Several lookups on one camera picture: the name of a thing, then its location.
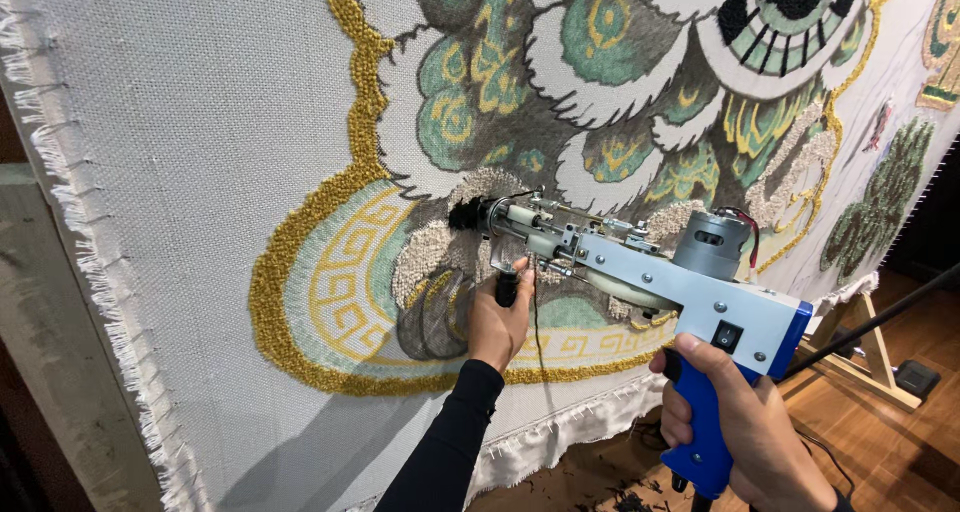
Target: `gun grip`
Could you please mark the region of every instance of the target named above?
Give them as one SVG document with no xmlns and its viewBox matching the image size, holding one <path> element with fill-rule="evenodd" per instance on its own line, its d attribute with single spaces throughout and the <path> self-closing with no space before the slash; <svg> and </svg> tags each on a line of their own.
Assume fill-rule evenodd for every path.
<svg viewBox="0 0 960 512">
<path fill-rule="evenodd" d="M 690 404 L 693 413 L 690 419 L 693 441 L 667 450 L 660 459 L 676 474 L 692 482 L 697 493 L 710 499 L 719 498 L 730 482 L 734 458 L 720 431 L 714 384 L 676 350 L 666 348 L 664 353 L 667 365 L 663 375 L 673 382 L 674 389 Z M 755 372 L 738 368 L 750 383 L 757 379 Z"/>
<path fill-rule="evenodd" d="M 516 301 L 517 285 L 521 282 L 521 275 L 514 272 L 500 272 L 496 277 L 496 291 L 493 293 L 500 307 L 511 307 Z"/>
</svg>

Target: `black sleeve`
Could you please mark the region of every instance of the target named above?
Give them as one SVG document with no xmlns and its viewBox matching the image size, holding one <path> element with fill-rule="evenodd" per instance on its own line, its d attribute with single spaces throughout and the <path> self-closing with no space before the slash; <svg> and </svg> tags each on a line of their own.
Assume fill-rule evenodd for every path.
<svg viewBox="0 0 960 512">
<path fill-rule="evenodd" d="M 503 377 L 497 370 L 486 362 L 467 360 L 453 392 L 376 509 L 460 512 L 502 390 Z"/>
<path fill-rule="evenodd" d="M 856 512 L 843 493 L 840 493 L 840 490 L 836 488 L 833 488 L 833 490 L 837 492 L 837 507 L 833 509 L 833 512 Z"/>
</svg>

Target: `gold tufted outline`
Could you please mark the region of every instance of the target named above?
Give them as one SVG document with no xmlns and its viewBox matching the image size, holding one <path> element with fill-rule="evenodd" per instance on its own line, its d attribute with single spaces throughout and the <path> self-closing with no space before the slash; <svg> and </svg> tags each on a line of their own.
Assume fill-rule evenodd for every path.
<svg viewBox="0 0 960 512">
<path fill-rule="evenodd" d="M 756 273 L 763 272 L 771 264 L 773 264 L 777 259 L 783 257 L 787 251 L 794 248 L 800 240 L 807 235 L 810 231 L 810 226 L 813 224 L 813 220 L 817 218 L 817 214 L 820 213 L 820 206 L 823 205 L 822 196 L 824 190 L 827 188 L 827 182 L 831 179 L 831 170 L 834 168 L 834 161 L 837 158 L 837 155 L 840 154 L 840 147 L 843 146 L 843 122 L 840 121 L 840 118 L 836 114 L 836 102 L 837 98 L 843 95 L 848 88 L 851 87 L 854 82 L 863 74 L 863 70 L 867 67 L 867 62 L 870 60 L 870 55 L 874 52 L 874 47 L 877 45 L 877 38 L 881 35 L 881 12 L 882 7 L 886 2 L 890 0 L 870 0 L 869 8 L 873 12 L 873 25 L 870 30 L 870 41 L 867 42 L 867 47 L 863 51 L 863 56 L 860 57 L 860 61 L 856 65 L 856 68 L 853 69 L 853 73 L 849 74 L 843 84 L 837 87 L 830 94 L 830 99 L 826 103 L 826 106 L 823 108 L 823 115 L 826 117 L 826 128 L 833 129 L 836 133 L 836 146 L 833 149 L 833 156 L 826 163 L 826 167 L 823 169 L 823 179 L 817 185 L 816 191 L 814 191 L 812 199 L 807 199 L 803 207 L 806 207 L 810 200 L 813 201 L 813 209 L 810 213 L 810 218 L 806 220 L 806 225 L 803 226 L 803 229 L 800 230 L 799 234 L 794 237 L 793 240 L 787 243 L 786 246 L 780 248 L 779 251 L 773 254 L 766 262 L 756 267 Z"/>
<path fill-rule="evenodd" d="M 331 394 L 412 395 L 448 390 L 457 373 L 399 378 L 376 378 L 325 368 L 297 347 L 283 309 L 283 285 L 307 235 L 357 191 L 390 174 L 378 161 L 377 119 L 387 106 L 378 87 L 378 62 L 394 47 L 367 24 L 356 0 L 327 0 L 343 32 L 353 40 L 350 74 L 357 99 L 347 115 L 347 133 L 353 162 L 306 196 L 270 236 L 266 250 L 253 263 L 248 309 L 256 346 L 264 357 L 309 386 Z M 574 381 L 629 370 L 653 359 L 655 351 L 616 362 L 581 368 L 507 370 L 507 384 Z"/>
</svg>

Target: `hand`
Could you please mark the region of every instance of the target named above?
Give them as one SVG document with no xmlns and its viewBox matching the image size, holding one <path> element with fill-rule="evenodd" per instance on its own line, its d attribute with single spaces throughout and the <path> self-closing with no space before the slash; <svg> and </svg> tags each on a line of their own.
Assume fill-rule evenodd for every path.
<svg viewBox="0 0 960 512">
<path fill-rule="evenodd" d="M 527 257 L 513 262 L 514 270 L 523 270 Z M 469 314 L 467 354 L 471 359 L 483 360 L 495 370 L 507 369 L 527 339 L 530 325 L 530 297 L 534 294 L 534 271 L 525 270 L 516 285 L 517 300 L 511 307 L 500 307 L 494 298 L 497 275 L 488 278 L 477 288 Z"/>
<path fill-rule="evenodd" d="M 733 456 L 729 474 L 733 492 L 761 512 L 831 512 L 837 505 L 834 488 L 800 442 L 770 377 L 763 376 L 751 388 L 724 351 L 690 334 L 678 334 L 676 348 L 716 389 L 720 429 Z M 659 373 L 665 367 L 664 353 L 658 352 L 650 370 Z M 693 440 L 691 414 L 690 404 L 668 383 L 661 432 L 671 447 Z"/>
</svg>

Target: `on/off switch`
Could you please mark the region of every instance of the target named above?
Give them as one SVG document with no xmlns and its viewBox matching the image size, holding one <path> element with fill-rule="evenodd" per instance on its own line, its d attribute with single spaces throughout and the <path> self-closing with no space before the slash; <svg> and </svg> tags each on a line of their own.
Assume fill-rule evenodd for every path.
<svg viewBox="0 0 960 512">
<path fill-rule="evenodd" d="M 730 324 L 726 321 L 720 321 L 716 333 L 713 334 L 713 341 L 711 341 L 710 344 L 723 350 L 726 354 L 733 354 L 734 349 L 737 348 L 737 343 L 740 341 L 740 334 L 742 333 L 743 328 L 740 326 Z"/>
</svg>

